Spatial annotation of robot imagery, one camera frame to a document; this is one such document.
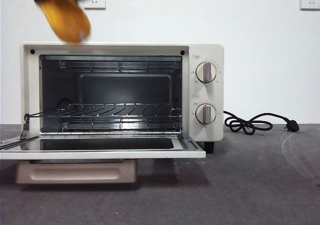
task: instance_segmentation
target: white toaster oven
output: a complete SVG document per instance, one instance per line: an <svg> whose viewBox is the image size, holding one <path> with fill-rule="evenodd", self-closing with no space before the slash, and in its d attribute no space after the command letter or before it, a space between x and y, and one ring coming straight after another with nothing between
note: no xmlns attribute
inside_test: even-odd
<svg viewBox="0 0 320 225"><path fill-rule="evenodd" d="M0 158L21 160L21 183L134 182L136 159L205 158L223 71L219 44L26 43L21 136Z"/></svg>

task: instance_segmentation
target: control panel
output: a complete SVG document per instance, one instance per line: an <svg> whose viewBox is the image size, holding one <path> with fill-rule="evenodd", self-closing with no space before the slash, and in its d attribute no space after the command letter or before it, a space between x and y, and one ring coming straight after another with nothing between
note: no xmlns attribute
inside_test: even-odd
<svg viewBox="0 0 320 225"><path fill-rule="evenodd" d="M196 142L223 138L224 48L199 44L189 49L189 133Z"/></svg>

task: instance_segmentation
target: oven door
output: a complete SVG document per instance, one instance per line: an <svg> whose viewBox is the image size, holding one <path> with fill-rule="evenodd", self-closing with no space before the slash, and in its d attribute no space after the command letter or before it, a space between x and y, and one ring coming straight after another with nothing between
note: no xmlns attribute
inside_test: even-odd
<svg viewBox="0 0 320 225"><path fill-rule="evenodd" d="M205 158L190 137L173 135L41 135L0 144L8 160L171 159Z"/></svg>

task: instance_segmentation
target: temperature knob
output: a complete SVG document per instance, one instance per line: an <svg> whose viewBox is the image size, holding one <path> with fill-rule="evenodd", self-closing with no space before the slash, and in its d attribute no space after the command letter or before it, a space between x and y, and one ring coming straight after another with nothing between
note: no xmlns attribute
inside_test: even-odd
<svg viewBox="0 0 320 225"><path fill-rule="evenodd" d="M205 61L198 65L195 74L199 81L210 83L216 78L217 69L213 63Z"/></svg>
<svg viewBox="0 0 320 225"><path fill-rule="evenodd" d="M216 119L216 110L210 104L202 104L196 109L195 116L200 123L208 125Z"/></svg>

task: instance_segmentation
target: power cord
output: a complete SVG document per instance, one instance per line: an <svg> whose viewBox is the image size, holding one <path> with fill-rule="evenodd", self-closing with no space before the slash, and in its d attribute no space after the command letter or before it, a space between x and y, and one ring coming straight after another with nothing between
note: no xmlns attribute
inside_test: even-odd
<svg viewBox="0 0 320 225"><path fill-rule="evenodd" d="M256 119L263 117L263 116L273 116L276 118L283 119L286 122L286 128L289 131L291 131L291 132L299 131L299 125L295 120L289 120L288 118L286 118L284 116L280 116L280 115L277 115L274 113L268 113L268 112L261 113L257 116L254 116L253 118L251 118L248 121L246 121L242 118L239 118L236 115L234 115L228 111L223 111L223 113L230 116L224 120L224 124L234 133L237 133L242 129L246 135L251 136L251 135L255 134L255 132L257 130L258 131L271 130L274 126L270 122L264 121L264 120L256 120ZM255 124L265 124L265 125L267 125L267 127L259 127L259 126L256 126Z"/></svg>

